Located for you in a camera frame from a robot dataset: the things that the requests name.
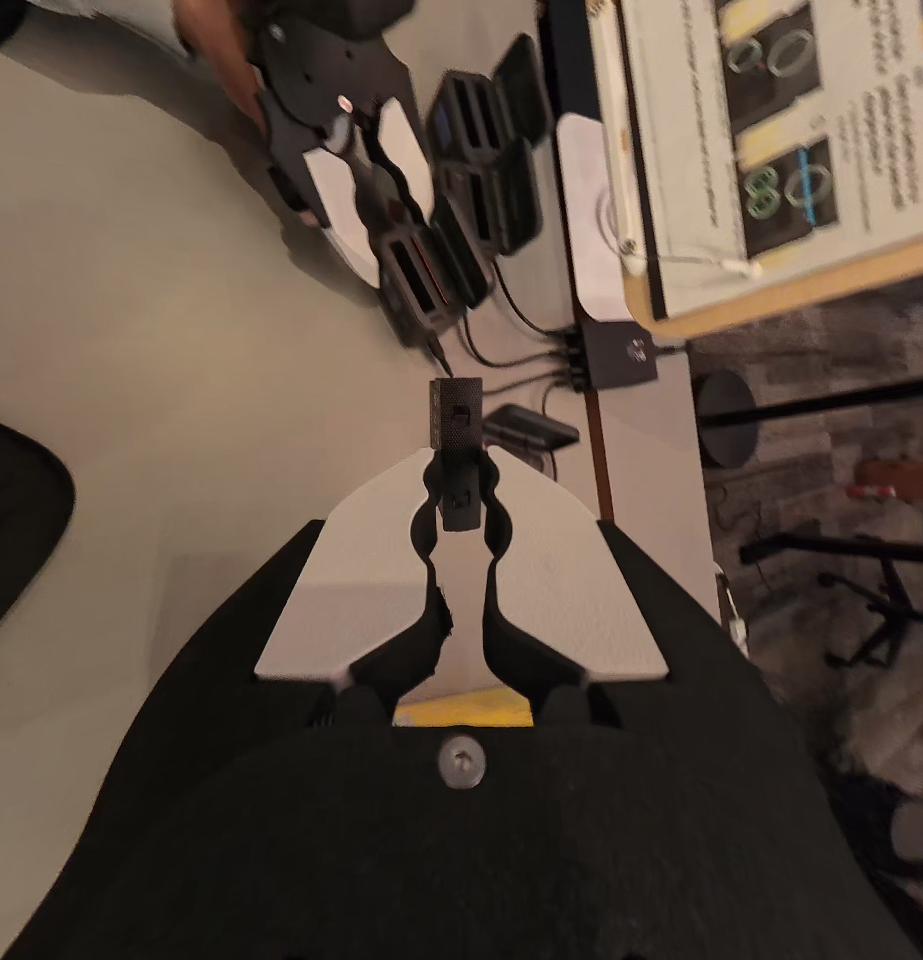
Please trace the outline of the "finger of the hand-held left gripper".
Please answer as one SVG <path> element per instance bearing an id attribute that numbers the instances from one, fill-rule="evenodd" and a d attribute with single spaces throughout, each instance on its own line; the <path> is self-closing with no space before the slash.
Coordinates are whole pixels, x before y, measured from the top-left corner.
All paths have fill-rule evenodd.
<path id="1" fill-rule="evenodd" d="M 353 273 L 378 290 L 379 262 L 357 208 L 356 181 L 348 162 L 322 147 L 307 150 L 303 159 L 327 216 L 323 235 Z"/>
<path id="2" fill-rule="evenodd" d="M 411 221 L 426 226 L 435 205 L 431 167 L 402 102 L 395 97 L 380 107 L 375 141 L 376 164 L 392 179 Z"/>

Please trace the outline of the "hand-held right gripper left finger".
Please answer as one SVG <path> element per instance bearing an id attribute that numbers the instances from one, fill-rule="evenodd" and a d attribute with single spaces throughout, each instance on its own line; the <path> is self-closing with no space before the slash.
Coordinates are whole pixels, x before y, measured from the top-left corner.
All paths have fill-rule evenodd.
<path id="1" fill-rule="evenodd" d="M 420 448 L 329 513 L 254 674 L 372 689 L 388 713 L 435 672 L 451 632 L 431 555 L 441 479 Z"/>

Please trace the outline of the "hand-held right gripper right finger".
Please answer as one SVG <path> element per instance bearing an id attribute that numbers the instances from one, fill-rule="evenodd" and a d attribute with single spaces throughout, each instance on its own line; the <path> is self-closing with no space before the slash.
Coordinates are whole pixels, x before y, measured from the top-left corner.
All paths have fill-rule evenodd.
<path id="1" fill-rule="evenodd" d="M 669 668 L 591 510 L 513 454 L 481 455 L 485 662 L 534 712 L 554 690 L 665 679 Z"/>

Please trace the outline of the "black battery charging case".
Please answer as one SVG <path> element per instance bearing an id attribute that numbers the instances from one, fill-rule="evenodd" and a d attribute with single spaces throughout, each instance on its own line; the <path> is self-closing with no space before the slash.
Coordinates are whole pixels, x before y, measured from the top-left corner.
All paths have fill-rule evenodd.
<path id="1" fill-rule="evenodd" d="M 482 420 L 481 437 L 485 448 L 498 447 L 552 479 L 557 479 L 556 453 L 581 439 L 575 426 L 514 403 Z"/>
<path id="2" fill-rule="evenodd" d="M 441 159 L 434 170 L 440 191 L 463 213 L 487 260 L 511 257 L 540 235 L 540 194 L 527 138 L 515 138 L 490 162 Z"/>
<path id="3" fill-rule="evenodd" d="M 536 42 L 521 32 L 490 75 L 445 72 L 425 128 L 438 161 L 487 165 L 521 139 L 539 146 L 552 124 Z"/>
<path id="4" fill-rule="evenodd" d="M 457 305 L 444 309 L 420 255 L 417 238 L 428 230 L 455 284 Z M 396 223 L 375 244 L 380 301 L 396 339 L 407 349 L 432 346 L 489 297 L 491 267 L 464 213 L 438 193 L 426 225 Z"/>

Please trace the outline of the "black battery orange rim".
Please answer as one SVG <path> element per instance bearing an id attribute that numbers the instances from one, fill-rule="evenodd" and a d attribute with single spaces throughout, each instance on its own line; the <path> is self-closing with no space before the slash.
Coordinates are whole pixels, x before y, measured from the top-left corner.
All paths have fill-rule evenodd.
<path id="1" fill-rule="evenodd" d="M 481 526 L 482 378 L 432 379 L 429 411 L 442 528 L 449 533 L 477 530 Z"/>
<path id="2" fill-rule="evenodd" d="M 437 292 L 443 308 L 455 308 L 458 304 L 455 284 L 434 235 L 431 234 L 431 231 L 425 229 L 416 240 L 420 256 L 423 258 L 425 268 L 431 278 L 431 284 Z"/>

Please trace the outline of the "person's left hand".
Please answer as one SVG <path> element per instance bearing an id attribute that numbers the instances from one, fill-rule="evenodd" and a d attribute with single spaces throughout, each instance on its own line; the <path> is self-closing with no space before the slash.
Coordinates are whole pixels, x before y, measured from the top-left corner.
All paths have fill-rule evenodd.
<path id="1" fill-rule="evenodd" d="M 250 36 L 256 3 L 252 1 L 174 1 L 177 34 L 210 68 L 227 99 L 262 136 L 266 118 L 259 94 L 261 84 L 250 63 Z"/>

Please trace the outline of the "black charging hub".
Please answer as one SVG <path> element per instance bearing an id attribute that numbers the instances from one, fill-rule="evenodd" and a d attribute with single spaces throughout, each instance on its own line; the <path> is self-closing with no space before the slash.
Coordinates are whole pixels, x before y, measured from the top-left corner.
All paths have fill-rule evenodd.
<path id="1" fill-rule="evenodd" d="M 634 320 L 583 320 L 563 331 L 561 339 L 576 393 L 630 388 L 659 378 L 656 345 Z"/>

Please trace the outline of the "black tripod stand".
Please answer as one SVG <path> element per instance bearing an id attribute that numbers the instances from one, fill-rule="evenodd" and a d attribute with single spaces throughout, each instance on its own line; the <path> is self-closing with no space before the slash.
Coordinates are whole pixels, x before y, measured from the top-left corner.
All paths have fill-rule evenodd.
<path id="1" fill-rule="evenodd" d="M 841 586 L 862 598 L 866 609 L 881 618 L 878 628 L 849 657 L 826 652 L 823 660 L 833 670 L 857 666 L 891 669 L 900 654 L 911 626 L 923 624 L 923 611 L 917 609 L 900 579 L 896 562 L 923 566 L 923 542 L 887 541 L 858 534 L 852 537 L 831 536 L 821 532 L 820 522 L 808 521 L 789 532 L 760 536 L 739 549 L 742 565 L 757 566 L 787 551 L 873 559 L 881 570 L 880 590 L 872 591 L 857 582 L 828 571 L 816 576 L 817 584 L 827 590 Z"/>

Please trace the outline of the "white paper poster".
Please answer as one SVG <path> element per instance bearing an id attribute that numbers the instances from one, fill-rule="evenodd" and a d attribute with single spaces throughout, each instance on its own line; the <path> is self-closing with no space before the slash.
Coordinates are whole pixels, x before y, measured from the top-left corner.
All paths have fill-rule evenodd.
<path id="1" fill-rule="evenodd" d="M 923 2 L 621 2 L 652 312 L 923 241 Z"/>

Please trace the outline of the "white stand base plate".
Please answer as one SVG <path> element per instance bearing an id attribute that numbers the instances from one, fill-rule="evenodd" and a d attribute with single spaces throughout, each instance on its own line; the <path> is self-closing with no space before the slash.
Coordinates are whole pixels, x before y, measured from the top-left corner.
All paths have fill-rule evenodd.
<path id="1" fill-rule="evenodd" d="M 601 121 L 566 111 L 554 128 L 569 280 L 582 313 L 594 321 L 632 321 L 616 232 Z"/>

